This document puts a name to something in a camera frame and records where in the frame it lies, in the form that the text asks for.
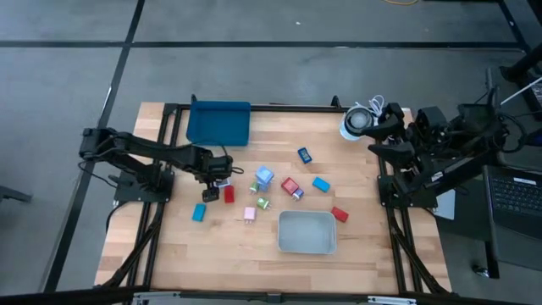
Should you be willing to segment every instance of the gray floor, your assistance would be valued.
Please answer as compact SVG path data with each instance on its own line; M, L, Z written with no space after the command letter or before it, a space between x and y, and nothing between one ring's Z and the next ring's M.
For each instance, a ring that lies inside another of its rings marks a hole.
M527 41L540 25L523 1L507 2ZM136 1L0 0L0 40L124 40ZM498 41L512 42L493 3L379 0L147 1L137 41ZM0 48L0 185L34 195L0 205L0 295L38 291L79 174L80 133L93 126L119 49ZM346 48L132 49L109 125L133 128L139 103L200 99L348 105L382 94L420 108L455 105L484 92L484 69L516 52ZM513 105L511 113L526 111ZM530 155L540 153L528 152ZM97 173L112 173L98 166ZM93 180L59 289L91 287L113 190ZM469 265L483 245L442 234L455 291L463 296L536 303L542 273L502 264L501 280Z

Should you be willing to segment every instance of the small block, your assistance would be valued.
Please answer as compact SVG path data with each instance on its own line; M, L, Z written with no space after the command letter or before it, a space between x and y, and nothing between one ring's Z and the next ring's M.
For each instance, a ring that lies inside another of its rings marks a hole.
M192 215L192 220L203 221L203 215L205 215L205 210L207 205L205 203L198 203L194 208L194 214Z
M258 182L257 185L258 185L258 190L259 190L259 191L267 192L268 189L269 189L269 185L266 185L266 184L260 184L259 182Z
M257 193L257 190L259 188L260 188L259 184L256 181L254 181L252 182L251 187L249 187L248 189L250 190L251 194L254 194L254 193Z
M256 205L260 208L260 209L267 209L269 208L269 200L264 198L264 197L259 197L257 199L257 202L256 202Z
M294 191L294 193L291 194L291 195L294 197L295 200L299 200L299 199L301 199L301 197L303 197L303 194L304 194L304 192L303 192L302 189L297 189L297 190Z
M271 170L265 166L260 166L256 171L256 178L261 181L263 184L268 184L274 177L274 174Z
M233 186L226 186L224 188L224 202L233 203L235 201L235 190Z
M254 219L256 219L256 208L246 207L245 220L250 224Z
M299 153L299 157L303 163L307 164L312 161L311 155L308 154L308 150L305 147L299 149L297 153Z
M282 182L281 186L282 189L288 193L288 195L292 195L294 191L299 188L297 183L295 183L290 177L286 178L286 180Z
M323 191L323 192L328 192L329 191L329 183L316 177L314 178L314 181L312 182L312 185L313 186L316 186L316 188L318 188L320 191Z
M342 221L342 222L346 222L346 220L348 219L348 213L341 210L340 208L337 208L337 207L333 207L331 209L331 213L337 218L337 220L339 221Z

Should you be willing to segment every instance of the laptop keyboard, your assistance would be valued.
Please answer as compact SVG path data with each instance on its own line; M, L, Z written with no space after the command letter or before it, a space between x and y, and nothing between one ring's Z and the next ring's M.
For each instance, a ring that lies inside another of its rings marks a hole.
M491 177L493 207L533 216L542 216L542 187Z

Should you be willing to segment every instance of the gray tray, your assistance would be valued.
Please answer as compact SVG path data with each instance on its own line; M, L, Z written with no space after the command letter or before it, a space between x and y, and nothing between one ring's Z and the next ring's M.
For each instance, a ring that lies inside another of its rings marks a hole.
M283 252L333 254L337 250L335 217L330 212L283 211L279 249Z

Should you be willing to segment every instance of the white cable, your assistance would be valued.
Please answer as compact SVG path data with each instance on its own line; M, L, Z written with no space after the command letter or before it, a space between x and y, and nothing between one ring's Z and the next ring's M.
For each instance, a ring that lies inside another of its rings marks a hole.
M364 108L375 117L379 118L380 115L382 115L382 109L384 108L385 100L383 96L377 95L369 100L369 107L360 105L358 102L355 102L355 104L360 108Z
M527 86L525 86L522 90L510 95L506 100L502 101L501 103L501 106L504 105L506 102L510 101L511 99L513 99L514 97L518 96L519 94L521 94L522 92L524 92L525 90L527 90L528 88L538 84L540 81L542 80L542 77L538 78L537 80L533 81L532 83L528 84Z

